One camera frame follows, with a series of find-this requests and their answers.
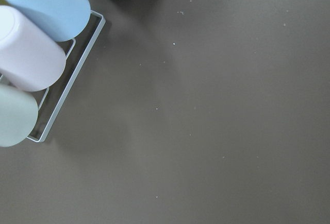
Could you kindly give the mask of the white cup rack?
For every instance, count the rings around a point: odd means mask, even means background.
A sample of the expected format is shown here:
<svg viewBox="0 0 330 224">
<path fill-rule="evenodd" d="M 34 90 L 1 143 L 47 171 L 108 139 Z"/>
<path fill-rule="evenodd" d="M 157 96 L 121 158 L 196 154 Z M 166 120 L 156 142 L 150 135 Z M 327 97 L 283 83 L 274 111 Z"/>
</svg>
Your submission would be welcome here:
<svg viewBox="0 0 330 224">
<path fill-rule="evenodd" d="M 36 143 L 46 140 L 105 23 L 104 16 L 92 10 L 87 26 L 78 36 L 57 43 L 65 52 L 65 69 L 61 77 L 52 86 L 30 93 L 38 104 L 38 119 L 32 131 L 26 137 L 28 140 Z"/>
</svg>

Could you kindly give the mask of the pink cup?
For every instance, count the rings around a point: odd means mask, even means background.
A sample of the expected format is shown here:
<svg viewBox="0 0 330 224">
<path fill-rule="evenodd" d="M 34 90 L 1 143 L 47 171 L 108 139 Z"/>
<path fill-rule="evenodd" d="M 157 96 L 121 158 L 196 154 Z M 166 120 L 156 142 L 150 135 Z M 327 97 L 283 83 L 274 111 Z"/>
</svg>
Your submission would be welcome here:
<svg viewBox="0 0 330 224">
<path fill-rule="evenodd" d="M 17 88 L 36 92 L 64 72 L 64 50 L 21 12 L 1 5 L 1 74 Z"/>
</svg>

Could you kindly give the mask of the white cup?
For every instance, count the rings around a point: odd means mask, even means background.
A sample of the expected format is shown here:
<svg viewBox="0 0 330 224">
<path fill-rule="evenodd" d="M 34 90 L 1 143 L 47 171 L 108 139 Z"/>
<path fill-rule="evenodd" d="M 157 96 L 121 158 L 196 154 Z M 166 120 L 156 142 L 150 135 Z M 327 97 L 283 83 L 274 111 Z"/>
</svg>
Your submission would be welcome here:
<svg viewBox="0 0 330 224">
<path fill-rule="evenodd" d="M 1 84 L 1 147 L 14 146 L 28 137 L 38 118 L 35 98 Z"/>
</svg>

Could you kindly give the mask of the blue cup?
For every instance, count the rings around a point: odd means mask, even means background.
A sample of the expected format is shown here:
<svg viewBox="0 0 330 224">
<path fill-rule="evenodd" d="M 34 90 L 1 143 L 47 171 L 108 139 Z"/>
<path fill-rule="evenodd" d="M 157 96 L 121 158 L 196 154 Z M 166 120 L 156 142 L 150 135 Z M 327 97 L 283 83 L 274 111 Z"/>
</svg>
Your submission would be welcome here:
<svg viewBox="0 0 330 224">
<path fill-rule="evenodd" d="M 56 42 L 78 36 L 87 26 L 88 0 L 5 0 L 22 12 Z"/>
</svg>

